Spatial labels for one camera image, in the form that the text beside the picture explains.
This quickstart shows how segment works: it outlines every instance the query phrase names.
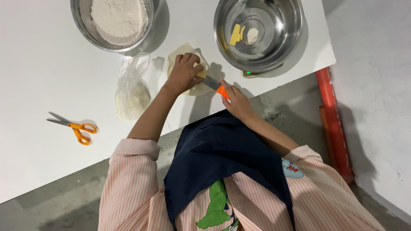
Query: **gray floor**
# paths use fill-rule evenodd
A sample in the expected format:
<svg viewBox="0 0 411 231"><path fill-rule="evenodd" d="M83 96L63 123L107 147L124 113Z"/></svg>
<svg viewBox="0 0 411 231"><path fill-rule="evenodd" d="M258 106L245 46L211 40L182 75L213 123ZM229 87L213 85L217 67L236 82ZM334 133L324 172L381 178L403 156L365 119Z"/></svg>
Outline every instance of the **gray floor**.
<svg viewBox="0 0 411 231"><path fill-rule="evenodd" d="M318 111L321 97L314 74L254 97L251 102L268 122L300 145L308 144L328 163ZM159 185L173 159L181 130L160 138L162 150L157 161ZM108 160L104 160L0 204L0 230L97 230L99 201L108 167ZM411 230L408 224L391 216L360 188L353 186L352 189L387 230Z"/></svg>

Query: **metal bowl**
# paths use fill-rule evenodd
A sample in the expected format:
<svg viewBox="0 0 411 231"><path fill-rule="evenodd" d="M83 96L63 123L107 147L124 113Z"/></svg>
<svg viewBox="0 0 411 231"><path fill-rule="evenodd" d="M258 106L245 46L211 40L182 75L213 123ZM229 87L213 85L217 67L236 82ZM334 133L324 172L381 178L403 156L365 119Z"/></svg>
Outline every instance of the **metal bowl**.
<svg viewBox="0 0 411 231"><path fill-rule="evenodd" d="M141 37L133 45L119 46L106 41L97 32L97 29L94 26L91 17L91 6L93 4L93 0L70 0L74 21L83 36L94 46L110 52L129 51L137 47L145 39L145 37L147 37L147 34L150 31L151 25L153 23L154 4L153 0L143 0L143 2L148 16L148 24L145 28L143 37Z"/></svg>
<svg viewBox="0 0 411 231"><path fill-rule="evenodd" d="M299 41L304 13L300 0L220 0L214 15L214 38L220 53L236 68L266 72L280 66ZM234 26L245 26L243 38L229 45ZM247 33L256 28L254 44Z"/></svg>

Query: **flour in bowl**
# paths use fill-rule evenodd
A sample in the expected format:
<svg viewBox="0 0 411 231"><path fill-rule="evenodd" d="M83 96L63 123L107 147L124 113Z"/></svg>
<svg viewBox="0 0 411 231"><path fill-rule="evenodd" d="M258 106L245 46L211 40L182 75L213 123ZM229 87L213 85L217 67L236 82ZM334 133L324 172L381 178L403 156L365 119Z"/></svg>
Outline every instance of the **flour in bowl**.
<svg viewBox="0 0 411 231"><path fill-rule="evenodd" d="M91 17L101 37L120 46L135 44L148 25L142 0L93 0Z"/></svg>

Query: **white table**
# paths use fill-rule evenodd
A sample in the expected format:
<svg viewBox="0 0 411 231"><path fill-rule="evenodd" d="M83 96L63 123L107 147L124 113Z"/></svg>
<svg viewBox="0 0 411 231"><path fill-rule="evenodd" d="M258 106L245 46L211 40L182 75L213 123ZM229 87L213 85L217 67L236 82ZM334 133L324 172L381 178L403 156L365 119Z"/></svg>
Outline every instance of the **white table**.
<svg viewBox="0 0 411 231"><path fill-rule="evenodd" d="M307 23L295 51L282 67L245 79L215 45L212 22L217 4L218 0L162 0L159 9L163 15L169 12L169 27L152 52L152 58L165 59L152 88L165 82L168 54L185 42L200 48L207 62L216 64L215 74L221 76L220 67L227 82L245 88L249 97L335 63L321 0L302 0ZM167 28L168 17L163 17L157 29L161 24ZM1 203L110 157L135 121L120 121L115 115L117 71L127 57L90 44L74 24L68 1L4 1L0 19ZM216 94L180 96L162 133L222 109ZM48 111L69 120L93 120L100 132L91 135L92 145L80 145L69 128L46 121Z"/></svg>

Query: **scissors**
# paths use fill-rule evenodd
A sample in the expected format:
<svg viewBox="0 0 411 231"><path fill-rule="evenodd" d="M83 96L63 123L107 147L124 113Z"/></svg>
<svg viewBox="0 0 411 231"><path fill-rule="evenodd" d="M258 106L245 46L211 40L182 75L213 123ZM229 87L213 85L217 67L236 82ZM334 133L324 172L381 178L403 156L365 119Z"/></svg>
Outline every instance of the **scissors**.
<svg viewBox="0 0 411 231"><path fill-rule="evenodd" d="M73 129L73 131L74 131L74 134L76 134L77 140L79 141L79 143L81 143L81 144L83 144L83 145L89 145L90 142L88 141L87 137L85 137L85 136L83 136L83 135L81 134L80 130L89 132L89 133L91 133L91 134L96 134L96 133L97 133L97 127L96 127L95 125L92 125L92 124L75 124L75 123L72 123L72 122L64 119L63 117L58 116L58 115L56 115L56 114L54 114L54 113L52 113L52 112L49 112L49 113L50 113L52 116L54 116L54 117L56 117L57 119L59 119L59 120L46 119L47 121L50 121L50 122L58 123L58 124L61 124L61 125L64 125L64 126L71 127L71 128ZM86 125L87 125L87 126L90 126L91 128L93 128L93 130L88 129L88 128L85 128Z"/></svg>

